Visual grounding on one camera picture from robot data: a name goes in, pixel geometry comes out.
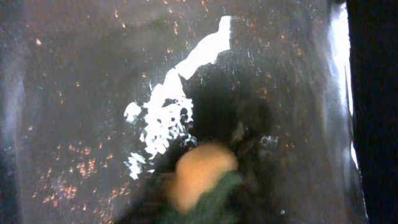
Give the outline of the green yellow sponge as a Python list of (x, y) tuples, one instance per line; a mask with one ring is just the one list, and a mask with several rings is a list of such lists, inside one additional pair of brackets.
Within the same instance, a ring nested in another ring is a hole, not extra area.
[(206, 143), (187, 151), (177, 161), (165, 190), (167, 201), (156, 223), (239, 223), (231, 202), (243, 183), (238, 159), (227, 146)]

